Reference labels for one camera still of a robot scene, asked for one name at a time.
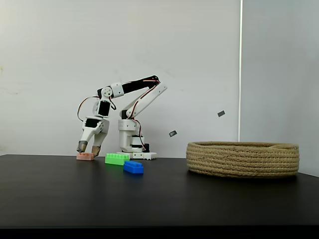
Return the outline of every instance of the black table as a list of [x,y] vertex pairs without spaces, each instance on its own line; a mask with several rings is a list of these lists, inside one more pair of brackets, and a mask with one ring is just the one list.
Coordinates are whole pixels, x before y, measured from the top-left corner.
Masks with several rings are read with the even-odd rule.
[[[185,159],[138,162],[143,175],[105,164],[102,157],[0,156],[0,228],[6,229],[0,233],[22,228],[26,237],[28,228],[120,229],[122,236],[141,238],[170,229],[180,233],[170,236],[210,232],[212,237],[252,233],[255,225],[265,231],[256,238],[273,230],[291,237],[299,229],[311,236],[318,229],[319,178],[231,179],[189,172]],[[150,229],[155,233],[146,234]]]

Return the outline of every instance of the white backdrop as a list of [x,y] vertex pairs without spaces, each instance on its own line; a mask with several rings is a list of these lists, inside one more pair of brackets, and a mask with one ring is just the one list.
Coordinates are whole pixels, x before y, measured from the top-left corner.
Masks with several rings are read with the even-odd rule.
[[244,0],[241,141],[300,146],[319,176],[319,1]]
[[[185,157],[190,141],[236,141],[239,7],[239,0],[0,0],[0,154],[75,155],[80,102],[110,83],[153,74],[168,90],[137,117],[152,151]],[[122,108],[138,94],[114,102]],[[119,112],[111,112],[101,156],[119,149]]]

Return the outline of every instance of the woven basket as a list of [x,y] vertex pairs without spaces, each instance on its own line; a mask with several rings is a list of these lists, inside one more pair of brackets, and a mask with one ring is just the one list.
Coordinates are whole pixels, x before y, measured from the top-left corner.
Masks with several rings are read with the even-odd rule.
[[299,168],[299,146],[287,143],[193,142],[186,152],[190,171],[221,177],[278,178]]

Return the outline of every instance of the blue lego brick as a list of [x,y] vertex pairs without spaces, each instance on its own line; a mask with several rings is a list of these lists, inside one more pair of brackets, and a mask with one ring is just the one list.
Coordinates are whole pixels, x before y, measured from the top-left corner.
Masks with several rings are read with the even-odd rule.
[[144,173],[143,165],[134,161],[125,161],[123,170],[130,173]]

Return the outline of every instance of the toy brick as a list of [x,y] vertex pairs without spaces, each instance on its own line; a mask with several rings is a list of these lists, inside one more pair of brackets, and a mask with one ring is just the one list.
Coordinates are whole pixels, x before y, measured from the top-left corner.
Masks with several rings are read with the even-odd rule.
[[88,160],[91,161],[94,159],[94,154],[92,153],[78,153],[76,156],[77,160]]
[[130,157],[125,154],[118,153],[108,153],[105,156],[105,163],[115,164],[115,165],[124,165],[124,162],[129,161]]
[[126,161],[123,170],[130,173],[144,173],[143,165],[134,161]]

